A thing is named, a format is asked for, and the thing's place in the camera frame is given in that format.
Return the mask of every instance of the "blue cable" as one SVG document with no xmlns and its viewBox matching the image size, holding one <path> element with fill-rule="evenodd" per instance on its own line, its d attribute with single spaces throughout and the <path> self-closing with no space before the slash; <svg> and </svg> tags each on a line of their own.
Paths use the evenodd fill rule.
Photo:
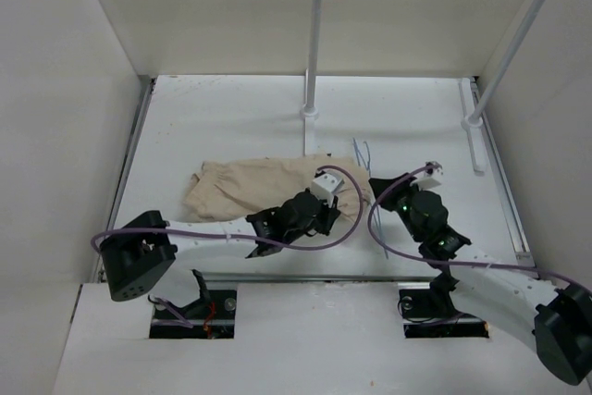
<svg viewBox="0 0 592 395">
<path fill-rule="evenodd" d="M 368 175 L 370 177 L 372 177 L 372 168 L 371 168 L 372 156 L 370 155 L 370 146 L 368 145 L 368 142 L 364 141 L 364 146 L 366 147 L 366 155 L 367 155 L 367 160 L 365 160 L 364 156 L 362 155 L 362 152 L 360 151 L 360 147 L 358 145 L 358 142 L 356 141 L 355 138 L 352 138 L 352 139 L 353 139 L 353 151 L 355 152 L 355 158 L 358 162 L 358 166 L 360 166 L 360 167 L 364 166 L 365 170 L 368 172 Z M 372 220 L 374 221 L 374 225 L 377 229 L 378 237 L 380 238 L 381 241 L 384 242 L 385 238 L 384 238 L 384 235 L 382 232 L 382 219 L 380 218 L 380 209 L 379 208 L 376 209 Z M 385 251 L 385 256 L 387 257 L 387 259 L 389 259 L 389 252 L 387 251 L 387 249 L 384 249 L 384 251 Z"/>
</svg>

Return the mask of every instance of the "metal pole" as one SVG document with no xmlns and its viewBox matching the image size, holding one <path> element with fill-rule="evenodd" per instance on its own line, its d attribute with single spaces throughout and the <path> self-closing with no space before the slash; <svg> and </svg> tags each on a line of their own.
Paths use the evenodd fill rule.
<svg viewBox="0 0 592 395">
<path fill-rule="evenodd" d="M 540 10 L 540 8 L 543 6 L 544 3 L 545 3 L 545 0 L 533 0 L 532 4 L 528 8 L 528 11 L 526 12 L 526 15 L 524 16 L 522 23 L 518 27 L 518 30 L 514 34 L 514 37 L 512 38 L 512 41 L 510 42 L 510 45 L 508 46 L 506 53 L 503 55 L 503 58 L 499 62 L 499 65 L 496 69 L 495 76 L 493 77 L 491 82 L 487 85 L 485 92 L 481 96 L 481 100 L 479 101 L 479 104 L 477 104 L 477 106 L 475 108 L 475 111 L 467 119 L 468 123 L 470 125 L 480 125 L 479 119 L 481 118 L 481 113 L 483 113 L 483 110 L 487 106 L 487 103 L 491 99 L 491 96 L 493 95 L 493 93 L 497 90 L 498 86 L 500 85 L 503 75 L 506 73 L 506 70 L 510 66 L 510 63 L 512 62 L 514 56 L 516 56 L 516 52 L 518 51 L 518 48 L 520 48 L 520 45 L 522 44 L 524 37 L 526 37 L 526 34 L 530 30 L 531 25 L 533 24 L 533 22 L 537 18 L 538 11 Z"/>
<path fill-rule="evenodd" d="M 318 60 L 318 41 L 321 31 L 321 3 L 322 0 L 313 0 L 310 47 L 308 49 L 308 68 L 306 70 L 306 103 L 304 104 L 304 109 L 302 110 L 302 112 L 305 115 L 311 115 L 316 113 L 316 62 Z"/>
</svg>

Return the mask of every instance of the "robotic arm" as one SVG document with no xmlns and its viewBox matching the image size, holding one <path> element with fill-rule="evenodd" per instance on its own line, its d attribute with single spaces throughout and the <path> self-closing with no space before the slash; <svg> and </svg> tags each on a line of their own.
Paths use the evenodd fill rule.
<svg viewBox="0 0 592 395">
<path fill-rule="evenodd" d="M 398 179 L 370 179 L 374 195 Z M 422 189 L 421 180 L 403 182 L 380 205 L 399 215 L 426 259 L 496 262 L 448 225 L 448 209 Z M 430 284 L 432 298 L 446 316 L 467 313 L 505 330 L 568 384 L 578 385 L 592 370 L 592 300 L 586 290 L 574 284 L 561 290 L 524 274 L 453 261 L 433 266 L 442 273 Z"/>
<path fill-rule="evenodd" d="M 195 279 L 204 289 L 201 275 L 193 270 L 200 260 L 268 256 L 281 247 L 265 240 L 292 244 L 302 236 L 328 235 L 340 215 L 335 194 L 342 185 L 338 175 L 321 172 L 309 189 L 280 207 L 229 222 L 181 223 L 163 220 L 156 210 L 145 212 L 124 227 L 130 234 L 111 236 L 100 245 L 111 299 L 121 302 L 150 294 L 178 307 L 189 307 L 196 300 Z M 133 233 L 135 228 L 153 228 L 156 232 Z M 188 238 L 165 229 L 213 236 Z"/>
</svg>

